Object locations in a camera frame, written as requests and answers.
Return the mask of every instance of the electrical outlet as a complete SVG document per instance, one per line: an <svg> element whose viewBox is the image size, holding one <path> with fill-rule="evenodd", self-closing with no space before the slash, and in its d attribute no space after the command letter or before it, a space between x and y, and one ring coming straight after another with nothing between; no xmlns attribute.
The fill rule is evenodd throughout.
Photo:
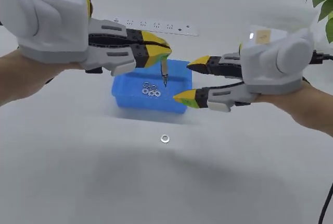
<svg viewBox="0 0 333 224"><path fill-rule="evenodd" d="M134 23L133 20L127 20L127 21L126 21L126 24L127 24L127 25L133 25L133 23Z"/></svg>
<svg viewBox="0 0 333 224"><path fill-rule="evenodd" d="M199 35L197 29L192 24L183 22L170 22L153 19L135 19L130 17L114 17L112 21L125 25L129 29L178 35Z"/></svg>

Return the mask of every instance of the white wall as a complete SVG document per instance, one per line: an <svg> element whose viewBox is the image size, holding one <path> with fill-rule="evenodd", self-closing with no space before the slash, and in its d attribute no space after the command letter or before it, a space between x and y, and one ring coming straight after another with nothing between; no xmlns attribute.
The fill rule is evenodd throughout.
<svg viewBox="0 0 333 224"><path fill-rule="evenodd" d="M304 0L93 3L97 18L193 22L200 37L161 34L171 58L184 60L235 51L249 23L297 29L316 14ZM0 54L16 47L3 29L0 40ZM327 64L305 73L333 93L332 70ZM195 87L232 82L193 78ZM0 109L1 223L317 222L333 180L330 137L266 104L230 114L189 109L182 117L120 110L111 84L107 73L64 72L37 95ZM168 145L159 141L164 133Z"/></svg>

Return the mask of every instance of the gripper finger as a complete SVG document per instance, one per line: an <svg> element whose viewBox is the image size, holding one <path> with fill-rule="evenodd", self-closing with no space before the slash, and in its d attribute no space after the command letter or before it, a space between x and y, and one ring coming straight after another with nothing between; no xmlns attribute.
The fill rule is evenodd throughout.
<svg viewBox="0 0 333 224"><path fill-rule="evenodd" d="M136 67L136 61L130 47L98 48L89 46L88 58L80 64L85 70L103 67L111 71L112 76L131 72Z"/></svg>
<svg viewBox="0 0 333 224"><path fill-rule="evenodd" d="M210 108L230 112L232 106L249 105L254 102L257 94L249 93L243 82L201 89L187 90L173 98L192 108Z"/></svg>
<svg viewBox="0 0 333 224"><path fill-rule="evenodd" d="M187 68L201 73L242 79L239 53L223 56L204 56L187 65Z"/></svg>
<svg viewBox="0 0 333 224"><path fill-rule="evenodd" d="M230 112L234 105L250 105L257 96L250 93L244 83L228 88L212 88L208 93L207 106L211 110Z"/></svg>

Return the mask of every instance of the human arm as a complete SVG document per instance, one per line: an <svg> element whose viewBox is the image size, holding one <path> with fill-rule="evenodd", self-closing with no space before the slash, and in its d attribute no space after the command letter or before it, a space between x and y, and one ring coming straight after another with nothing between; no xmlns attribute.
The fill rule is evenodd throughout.
<svg viewBox="0 0 333 224"><path fill-rule="evenodd" d="M300 125L333 137L333 96L307 82L303 88L287 95L261 95L255 102L275 105Z"/></svg>
<svg viewBox="0 0 333 224"><path fill-rule="evenodd" d="M13 51L0 58L0 106L35 94L67 69L80 68L79 64L43 64Z"/></svg>

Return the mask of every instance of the blue plastic tray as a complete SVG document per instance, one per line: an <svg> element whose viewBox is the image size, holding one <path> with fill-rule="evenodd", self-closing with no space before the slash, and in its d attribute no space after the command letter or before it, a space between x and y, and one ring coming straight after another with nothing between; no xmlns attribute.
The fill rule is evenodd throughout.
<svg viewBox="0 0 333 224"><path fill-rule="evenodd" d="M114 78L112 95L119 107L143 108L182 114L187 106L173 99L175 94L192 89L192 72L187 69L187 61L168 60L169 80L165 88L161 76L161 65L135 69L131 73ZM161 96L142 93L143 83L149 82L158 87Z"/></svg>

